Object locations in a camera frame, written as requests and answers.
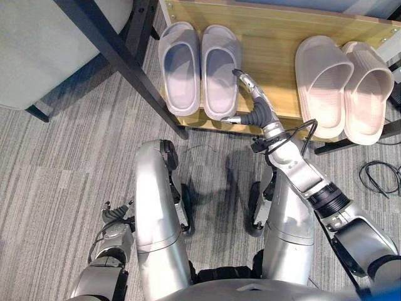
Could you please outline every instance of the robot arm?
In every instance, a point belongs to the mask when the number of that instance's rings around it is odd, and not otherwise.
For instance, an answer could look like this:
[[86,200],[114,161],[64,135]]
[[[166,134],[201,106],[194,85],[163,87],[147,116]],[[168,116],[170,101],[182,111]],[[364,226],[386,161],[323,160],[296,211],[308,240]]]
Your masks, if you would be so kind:
[[[88,266],[74,284],[71,298],[67,301],[99,301],[125,299],[128,263],[135,231],[133,218],[124,219],[133,201],[110,210],[109,202],[102,209],[104,227],[99,231],[88,256]],[[91,253],[102,241],[100,251],[92,261]]]
[[254,110],[245,116],[225,117],[221,121],[258,125],[267,147],[266,161],[280,169],[295,191],[317,213],[331,233],[331,243],[339,259],[354,275],[368,275],[372,282],[401,280],[401,256],[393,241],[371,218],[312,163],[303,159],[284,131],[267,96],[255,81],[241,70],[239,77],[255,101]]

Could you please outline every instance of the pair of slippers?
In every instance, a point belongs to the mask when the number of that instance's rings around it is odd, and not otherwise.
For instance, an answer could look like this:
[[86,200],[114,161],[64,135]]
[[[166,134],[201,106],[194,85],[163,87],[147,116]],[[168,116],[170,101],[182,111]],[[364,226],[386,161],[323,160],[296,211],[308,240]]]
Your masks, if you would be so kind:
[[371,46],[348,42],[340,50],[329,37],[312,36],[298,47],[295,73],[303,120],[318,121],[317,137],[344,130],[356,144],[377,142],[394,79]]
[[232,71],[240,68],[241,46],[231,30],[209,26],[204,31],[201,49],[191,24],[174,23],[160,37],[159,62],[167,108],[174,115],[188,116],[198,110],[201,70],[207,116],[220,120],[235,114],[238,87]]

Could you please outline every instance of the silver robot leg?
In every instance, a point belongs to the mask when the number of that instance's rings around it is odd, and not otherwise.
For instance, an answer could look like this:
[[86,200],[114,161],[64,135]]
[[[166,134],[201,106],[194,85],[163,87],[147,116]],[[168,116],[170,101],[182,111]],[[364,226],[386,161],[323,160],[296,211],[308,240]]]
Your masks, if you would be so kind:
[[263,278],[306,285],[314,248],[313,212],[295,194],[287,177],[276,187],[264,232]]
[[135,221],[138,265],[147,301],[157,300],[191,285],[182,224],[187,218],[175,205],[172,171],[178,159],[167,140],[142,144],[137,152]]

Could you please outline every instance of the black metal frame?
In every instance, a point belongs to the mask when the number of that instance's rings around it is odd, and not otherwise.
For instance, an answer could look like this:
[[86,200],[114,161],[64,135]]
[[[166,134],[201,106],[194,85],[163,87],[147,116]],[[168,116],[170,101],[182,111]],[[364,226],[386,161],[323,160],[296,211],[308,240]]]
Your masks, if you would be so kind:
[[[142,70],[149,36],[159,38],[153,27],[158,0],[134,1],[127,46],[115,32],[94,0],[53,0],[74,22],[100,53],[136,89],[147,103],[182,139],[188,139],[185,127],[169,112],[164,99]],[[27,112],[47,122],[47,116],[35,106]]]
[[[401,119],[398,119],[389,124],[385,124],[383,127],[382,135],[380,139],[389,138],[391,136],[401,134]],[[316,155],[327,154],[329,152],[336,152],[340,149],[347,149],[349,147],[356,146],[357,144],[349,141],[348,139],[343,139],[337,142],[326,143],[325,146],[315,149]]]
[[49,117],[34,105],[30,106],[29,108],[26,108],[25,111],[35,116],[37,119],[42,120],[43,122],[49,122]]

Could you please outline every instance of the chair leg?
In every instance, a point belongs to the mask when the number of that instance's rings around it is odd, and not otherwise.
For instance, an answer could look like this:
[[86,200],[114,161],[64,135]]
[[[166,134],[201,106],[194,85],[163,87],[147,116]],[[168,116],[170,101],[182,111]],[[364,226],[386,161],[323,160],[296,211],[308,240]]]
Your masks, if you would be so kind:
[[36,118],[42,120],[43,122],[49,122],[49,117],[40,111],[37,107],[34,105],[30,106],[27,108],[25,111],[27,111],[29,114],[34,115]]
[[156,41],[160,40],[160,36],[159,36],[159,34],[157,33],[156,29],[153,26],[152,26],[152,31],[150,32],[150,35]]

